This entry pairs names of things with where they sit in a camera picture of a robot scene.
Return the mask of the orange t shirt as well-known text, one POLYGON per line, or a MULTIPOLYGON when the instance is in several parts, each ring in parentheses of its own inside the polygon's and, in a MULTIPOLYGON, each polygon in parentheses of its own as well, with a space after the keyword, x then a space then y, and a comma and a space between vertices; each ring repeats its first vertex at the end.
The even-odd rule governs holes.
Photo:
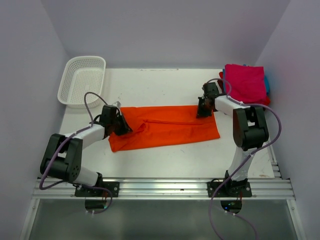
POLYGON ((196 105, 123 107, 132 132, 108 138, 111 151, 198 143, 220 138, 214 115, 197 118, 196 105))

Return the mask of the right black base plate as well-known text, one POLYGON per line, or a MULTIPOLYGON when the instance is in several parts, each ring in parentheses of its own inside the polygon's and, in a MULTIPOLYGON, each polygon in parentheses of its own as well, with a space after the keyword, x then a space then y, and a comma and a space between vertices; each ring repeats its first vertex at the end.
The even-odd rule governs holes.
MULTIPOLYGON (((222 184, 222 181, 208 181, 206 183, 208 196, 211 198, 216 189, 222 184)), ((218 198, 250 198, 252 197, 251 185, 248 181, 233 181, 223 184, 216 192, 218 198)))

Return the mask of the aluminium mounting rail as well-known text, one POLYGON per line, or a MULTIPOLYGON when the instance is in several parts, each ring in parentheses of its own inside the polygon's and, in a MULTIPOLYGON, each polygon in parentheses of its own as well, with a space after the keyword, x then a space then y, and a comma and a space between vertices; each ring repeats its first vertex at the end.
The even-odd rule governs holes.
POLYGON ((281 178, 251 178, 252 197, 212 197, 208 196, 207 182, 221 179, 210 178, 105 178, 103 181, 119 182, 120 200, 293 200, 295 194, 290 180, 281 178))

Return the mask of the dark red folded t shirt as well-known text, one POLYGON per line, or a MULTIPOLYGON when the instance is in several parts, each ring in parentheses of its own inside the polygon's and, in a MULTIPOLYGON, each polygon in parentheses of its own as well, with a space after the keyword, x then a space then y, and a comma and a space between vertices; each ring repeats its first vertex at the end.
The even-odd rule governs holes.
POLYGON ((224 81, 221 80, 221 79, 218 79, 217 83, 218 83, 218 85, 219 85, 219 87, 221 89, 221 92, 224 94, 225 93, 224 81))

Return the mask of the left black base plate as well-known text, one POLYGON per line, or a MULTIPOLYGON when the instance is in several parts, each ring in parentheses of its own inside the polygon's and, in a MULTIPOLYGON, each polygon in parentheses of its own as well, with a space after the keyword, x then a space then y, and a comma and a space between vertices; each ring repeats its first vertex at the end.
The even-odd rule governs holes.
POLYGON ((120 183, 118 181, 102 181, 95 186, 81 186, 75 189, 74 195, 83 198, 117 198, 120 191, 120 183))

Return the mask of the blue folded t shirt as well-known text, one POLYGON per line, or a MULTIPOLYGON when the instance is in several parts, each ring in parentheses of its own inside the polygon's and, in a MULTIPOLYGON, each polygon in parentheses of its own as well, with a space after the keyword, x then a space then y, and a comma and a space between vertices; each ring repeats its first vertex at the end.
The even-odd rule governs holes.
POLYGON ((270 94, 270 84, 268 81, 267 76, 264 76, 264 85, 265 85, 265 89, 266 89, 266 94, 269 95, 270 94))

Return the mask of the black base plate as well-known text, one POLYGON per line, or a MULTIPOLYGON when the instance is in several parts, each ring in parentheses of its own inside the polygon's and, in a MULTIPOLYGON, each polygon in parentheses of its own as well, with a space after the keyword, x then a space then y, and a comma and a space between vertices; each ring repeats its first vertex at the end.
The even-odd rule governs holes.
POLYGON ((120 183, 118 181, 102 181, 95 186, 81 186, 75 189, 74 195, 83 198, 117 198, 120 191, 120 183))
MULTIPOLYGON (((208 181, 206 183, 208 196, 211 198, 216 189, 222 184, 222 181, 208 181)), ((252 197, 251 185, 248 181, 233 181, 223 184, 216 192, 218 198, 250 198, 252 197)))

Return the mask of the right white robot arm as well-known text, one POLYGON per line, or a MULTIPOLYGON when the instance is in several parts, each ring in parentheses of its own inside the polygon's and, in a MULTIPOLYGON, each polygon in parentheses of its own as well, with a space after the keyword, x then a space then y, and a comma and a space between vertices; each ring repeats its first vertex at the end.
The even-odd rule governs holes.
POLYGON ((224 181, 208 181, 207 193, 215 197, 251 197, 248 172, 255 156, 252 153, 263 146, 269 139, 264 108, 245 106, 220 93, 215 79, 202 86, 203 96, 198 98, 197 118, 207 118, 213 112, 222 112, 232 117, 233 140, 236 145, 232 163, 224 175, 224 181))

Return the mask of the white plastic basket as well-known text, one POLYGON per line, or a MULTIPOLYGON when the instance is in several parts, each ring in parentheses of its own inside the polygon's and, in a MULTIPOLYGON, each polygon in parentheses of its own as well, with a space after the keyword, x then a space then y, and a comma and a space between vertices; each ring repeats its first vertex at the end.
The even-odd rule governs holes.
POLYGON ((87 92, 102 95, 105 83, 106 61, 100 56, 77 56, 65 65, 59 84, 57 99, 60 103, 75 109, 93 108, 99 105, 99 98, 87 92))

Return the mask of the magenta folded t shirt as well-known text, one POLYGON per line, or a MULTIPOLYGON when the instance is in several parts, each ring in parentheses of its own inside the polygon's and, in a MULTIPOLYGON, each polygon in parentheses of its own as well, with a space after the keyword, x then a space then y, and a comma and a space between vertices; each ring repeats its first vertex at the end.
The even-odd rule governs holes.
POLYGON ((262 66, 226 64, 223 78, 227 81, 225 91, 245 104, 263 104, 267 98, 265 72, 262 66))

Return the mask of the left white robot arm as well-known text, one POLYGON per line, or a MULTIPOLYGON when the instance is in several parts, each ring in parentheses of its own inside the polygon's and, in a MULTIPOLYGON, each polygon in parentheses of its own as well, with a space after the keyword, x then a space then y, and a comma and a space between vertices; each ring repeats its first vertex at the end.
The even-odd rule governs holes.
POLYGON ((88 126, 67 135, 51 135, 40 164, 39 189, 66 182, 85 187, 92 196, 101 195, 105 189, 102 175, 82 166, 83 150, 112 134, 122 136, 132 131, 120 108, 106 104, 88 126))

